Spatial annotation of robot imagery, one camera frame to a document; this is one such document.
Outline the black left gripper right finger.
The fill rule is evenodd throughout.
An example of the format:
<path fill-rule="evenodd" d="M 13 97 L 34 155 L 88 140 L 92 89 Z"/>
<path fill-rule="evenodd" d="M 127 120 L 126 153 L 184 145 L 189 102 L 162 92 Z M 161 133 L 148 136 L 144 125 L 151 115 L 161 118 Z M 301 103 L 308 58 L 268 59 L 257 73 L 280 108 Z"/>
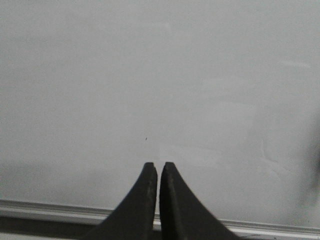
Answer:
<path fill-rule="evenodd" d="M 159 211 L 164 240 L 239 240 L 198 200 L 173 162 L 160 181 Z"/>

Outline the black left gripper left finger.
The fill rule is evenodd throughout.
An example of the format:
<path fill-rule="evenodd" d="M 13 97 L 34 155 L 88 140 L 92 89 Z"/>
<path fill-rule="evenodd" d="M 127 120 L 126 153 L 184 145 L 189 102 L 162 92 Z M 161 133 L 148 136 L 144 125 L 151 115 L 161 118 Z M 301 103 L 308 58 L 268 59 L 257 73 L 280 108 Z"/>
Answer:
<path fill-rule="evenodd" d="M 117 208 L 83 240 L 149 240 L 157 199 L 158 174 L 152 162 L 143 165 L 135 184 Z"/>

